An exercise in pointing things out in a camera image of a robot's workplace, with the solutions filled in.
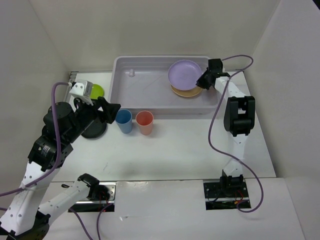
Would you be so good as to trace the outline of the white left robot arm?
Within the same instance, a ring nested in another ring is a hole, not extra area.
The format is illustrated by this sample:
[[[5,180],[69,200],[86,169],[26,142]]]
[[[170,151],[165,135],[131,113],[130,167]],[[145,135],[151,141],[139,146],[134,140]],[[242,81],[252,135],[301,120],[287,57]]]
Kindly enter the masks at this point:
[[[42,199],[54,176],[73,151],[72,143],[91,125],[112,124],[121,108],[99,97],[92,104],[75,98],[74,107],[58,102],[43,118],[41,136],[28,155],[26,172],[10,206],[0,218],[0,234],[9,240],[41,240],[50,225],[76,202],[83,199],[108,201],[109,190],[88,173],[53,199]]]

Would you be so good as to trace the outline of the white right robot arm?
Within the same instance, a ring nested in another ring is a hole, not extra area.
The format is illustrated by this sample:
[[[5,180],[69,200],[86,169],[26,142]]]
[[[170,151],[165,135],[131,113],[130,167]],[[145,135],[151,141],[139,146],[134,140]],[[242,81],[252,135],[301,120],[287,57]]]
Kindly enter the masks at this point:
[[[244,151],[248,135],[255,126],[256,101],[253,96],[243,93],[232,81],[232,77],[223,70],[223,62],[220,58],[208,60],[208,67],[197,80],[196,85],[209,90],[211,87],[221,94],[217,109],[214,112],[208,132],[208,142],[213,150],[229,157],[228,163],[222,169],[222,176],[226,178],[219,184],[220,193],[229,197],[237,190],[236,181],[243,180],[243,167],[247,168],[257,179],[257,174],[244,163]],[[211,131],[214,120],[223,101],[226,107],[223,116],[223,126],[232,140],[231,152],[217,149],[211,142]]]

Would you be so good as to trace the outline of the yellow plate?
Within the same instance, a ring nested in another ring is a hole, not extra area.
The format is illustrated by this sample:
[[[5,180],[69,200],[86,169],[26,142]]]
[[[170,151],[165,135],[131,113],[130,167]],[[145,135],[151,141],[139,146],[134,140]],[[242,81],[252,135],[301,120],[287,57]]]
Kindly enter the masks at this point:
[[[203,90],[202,88],[200,88],[198,86],[196,86],[190,90],[180,90],[180,89],[175,88],[172,85],[170,87],[176,95],[183,97],[183,98],[193,98],[193,97],[199,95]]]

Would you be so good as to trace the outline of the purple plate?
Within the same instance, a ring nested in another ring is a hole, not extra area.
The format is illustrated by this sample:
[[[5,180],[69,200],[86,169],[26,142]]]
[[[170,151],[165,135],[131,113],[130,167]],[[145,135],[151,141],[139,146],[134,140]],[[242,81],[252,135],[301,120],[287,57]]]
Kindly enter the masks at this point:
[[[188,91],[196,87],[197,80],[202,75],[200,66],[191,60],[179,60],[168,70],[170,84],[178,90]]]

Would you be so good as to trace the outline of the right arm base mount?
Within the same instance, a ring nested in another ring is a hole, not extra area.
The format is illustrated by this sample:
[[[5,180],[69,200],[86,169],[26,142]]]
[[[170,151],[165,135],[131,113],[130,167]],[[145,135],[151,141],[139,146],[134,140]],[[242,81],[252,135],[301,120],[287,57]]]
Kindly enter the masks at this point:
[[[241,186],[222,187],[218,180],[203,181],[205,208],[207,211],[232,210],[237,208],[250,209],[251,203],[247,184]]]

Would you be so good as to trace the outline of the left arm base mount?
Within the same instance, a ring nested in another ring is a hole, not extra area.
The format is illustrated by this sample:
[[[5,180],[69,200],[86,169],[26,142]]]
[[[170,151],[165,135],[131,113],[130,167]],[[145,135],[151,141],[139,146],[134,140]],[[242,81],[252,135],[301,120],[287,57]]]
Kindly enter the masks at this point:
[[[98,213],[115,211],[116,182],[101,182],[89,198],[77,201],[70,209],[77,213]]]

